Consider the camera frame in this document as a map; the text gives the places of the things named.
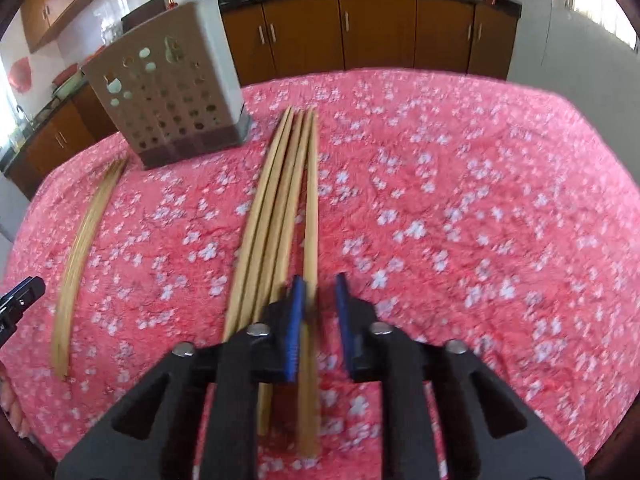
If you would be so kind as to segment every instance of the kitchen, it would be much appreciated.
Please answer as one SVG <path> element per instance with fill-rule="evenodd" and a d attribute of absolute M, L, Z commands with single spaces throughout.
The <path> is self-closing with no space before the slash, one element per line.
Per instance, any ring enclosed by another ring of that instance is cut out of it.
<path fill-rule="evenodd" d="M 14 72 L 27 59 L 31 85 L 22 93 L 14 86 L 24 131 L 0 154 L 0 169 L 29 199 L 52 170 L 116 131 L 76 64 L 121 34 L 121 18 L 153 1 L 164 9 L 173 0 L 27 0 L 14 18 L 0 56 L 18 83 L 25 76 Z M 509 0 L 220 0 L 220 8 L 243 86 L 367 66 L 506 79 L 521 13 Z M 51 81 L 69 75 L 52 99 Z"/>

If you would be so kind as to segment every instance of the metal screw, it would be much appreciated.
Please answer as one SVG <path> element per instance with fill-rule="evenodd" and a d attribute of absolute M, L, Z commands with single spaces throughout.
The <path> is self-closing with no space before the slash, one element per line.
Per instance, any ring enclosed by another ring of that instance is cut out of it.
<path fill-rule="evenodd" d="M 374 323 L 371 323 L 369 330 L 371 330 L 371 333 L 373 335 L 387 335 L 391 334 L 393 328 L 391 327 L 391 325 L 383 321 L 376 321 Z"/>
<path fill-rule="evenodd" d="M 450 341 L 447 341 L 447 343 L 444 345 L 444 348 L 447 350 L 447 352 L 451 352 L 452 354 L 457 355 L 463 354 L 469 350 L 465 343 L 463 341 L 460 341 L 459 339 L 452 339 Z"/>
<path fill-rule="evenodd" d="M 171 350 L 171 353 L 178 357 L 191 357 L 196 353 L 196 347 L 187 342 L 178 343 L 174 349 Z"/>
<path fill-rule="evenodd" d="M 253 337 L 265 337 L 271 333 L 271 328 L 264 323 L 254 323 L 246 328 L 246 332 Z"/>

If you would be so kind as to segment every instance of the finger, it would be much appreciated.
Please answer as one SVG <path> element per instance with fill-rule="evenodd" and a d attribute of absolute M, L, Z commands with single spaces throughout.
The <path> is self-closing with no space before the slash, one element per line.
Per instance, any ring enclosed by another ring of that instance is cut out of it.
<path fill-rule="evenodd" d="M 18 432 L 18 436 L 20 438 L 27 438 L 31 433 L 31 425 L 26 417 L 22 420 L 22 424 L 20 425 L 20 431 Z"/>
<path fill-rule="evenodd" d="M 20 431 L 23 418 L 24 414 L 22 413 L 20 404 L 16 401 L 11 405 L 11 409 L 9 410 L 9 422 L 16 433 Z"/>
<path fill-rule="evenodd" d="M 8 412 L 14 400 L 15 392 L 11 387 L 11 383 L 9 381 L 2 381 L 2 384 L 0 384 L 0 407 L 2 407 L 5 412 Z"/>

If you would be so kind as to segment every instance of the table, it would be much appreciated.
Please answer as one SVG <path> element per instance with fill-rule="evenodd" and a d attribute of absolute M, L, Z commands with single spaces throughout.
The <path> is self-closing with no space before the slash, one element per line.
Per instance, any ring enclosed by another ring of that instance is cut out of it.
<path fill-rule="evenodd" d="M 255 120 L 244 147 L 129 164 L 84 272 L 66 383 L 49 365 L 58 287 L 102 172 L 129 151 L 122 136 L 55 170 L 33 200 L 4 289 L 40 275 L 47 294 L 0 360 L 54 455 L 177 342 L 220 341 L 262 159 L 291 104 L 320 116 L 322 455 L 287 449 L 285 421 L 260 448 L 260 477 L 380 476 L 379 388 L 341 368 L 338 272 L 412 337 L 466 341 L 590 459 L 640 386 L 640 196 L 587 121 L 545 92 L 405 70 L 274 81 L 244 97 Z M 302 203 L 292 272 L 303 215 Z"/>

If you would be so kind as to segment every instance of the window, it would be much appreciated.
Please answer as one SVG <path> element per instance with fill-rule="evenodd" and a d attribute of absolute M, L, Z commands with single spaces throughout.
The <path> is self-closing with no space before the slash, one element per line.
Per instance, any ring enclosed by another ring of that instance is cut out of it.
<path fill-rule="evenodd" d="M 569 8 L 602 25 L 631 48 L 636 48 L 638 35 L 616 0 L 570 0 L 570 2 Z"/>
<path fill-rule="evenodd" d="M 0 59 L 0 146 L 4 146 L 15 130 L 15 102 L 14 94 L 6 78 L 6 72 Z"/>

